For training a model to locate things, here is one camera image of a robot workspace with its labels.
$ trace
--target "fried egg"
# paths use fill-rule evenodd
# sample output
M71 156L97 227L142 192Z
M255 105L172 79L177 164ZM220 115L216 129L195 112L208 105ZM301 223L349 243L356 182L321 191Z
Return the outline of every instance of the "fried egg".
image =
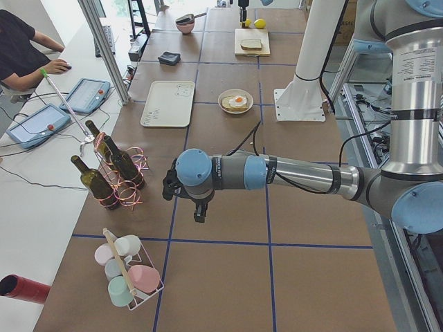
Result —
M246 105L247 102L248 102L248 100L246 99L246 97L244 97L242 95L236 95L234 98L229 100L229 106L230 107L242 107L242 106Z

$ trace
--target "hand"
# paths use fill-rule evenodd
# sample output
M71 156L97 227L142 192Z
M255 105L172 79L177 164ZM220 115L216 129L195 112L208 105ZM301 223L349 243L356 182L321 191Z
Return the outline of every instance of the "hand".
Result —
M63 59L55 59L43 66L48 74L63 74L69 70L69 64Z

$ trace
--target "bottle neck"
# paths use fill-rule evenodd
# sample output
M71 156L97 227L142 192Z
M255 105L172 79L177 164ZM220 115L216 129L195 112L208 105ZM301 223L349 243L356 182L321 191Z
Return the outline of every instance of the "bottle neck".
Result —
M105 142L106 146L108 146L109 150L111 151L111 153L113 155L118 155L120 154L120 150L117 147L117 145L114 143L114 141L112 140L112 138L108 135L105 135L103 138L103 142Z
M98 134L100 133L100 130L98 130L98 128L96 127L94 122L92 122L91 120L87 120L85 122L85 125L86 125L86 127L88 127L89 131L94 135L94 137L98 136Z
M85 163L83 163L83 160L80 159L79 156L72 156L71 157L71 162L78 168L79 171L81 171L82 173L85 173L87 171L89 171L89 167L86 166Z

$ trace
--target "bread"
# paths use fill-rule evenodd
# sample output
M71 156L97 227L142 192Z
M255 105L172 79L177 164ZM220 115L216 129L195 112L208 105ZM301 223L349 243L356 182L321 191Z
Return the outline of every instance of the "bread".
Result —
M243 105L236 105L236 106L231 106L229 104L229 101L239 97L238 95L230 95L228 97L225 97L221 100L221 105L223 106L223 108L227 111L230 112L243 112L245 110L248 109L248 98L246 98L245 95L241 95L240 97L244 98L244 100L246 100L246 102Z
M260 39L243 39L240 46L242 50L262 50L262 41Z

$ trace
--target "saucepan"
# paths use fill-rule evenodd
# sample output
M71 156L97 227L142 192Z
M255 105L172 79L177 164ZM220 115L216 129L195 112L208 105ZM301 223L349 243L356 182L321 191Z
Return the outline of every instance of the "saucepan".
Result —
M205 16L205 15L206 15L205 12L198 14L198 15L186 14L186 15L176 19L175 24L177 24L179 26L185 26L186 24L192 24L192 23L194 23L194 19L196 19L197 17L200 17L200 16Z

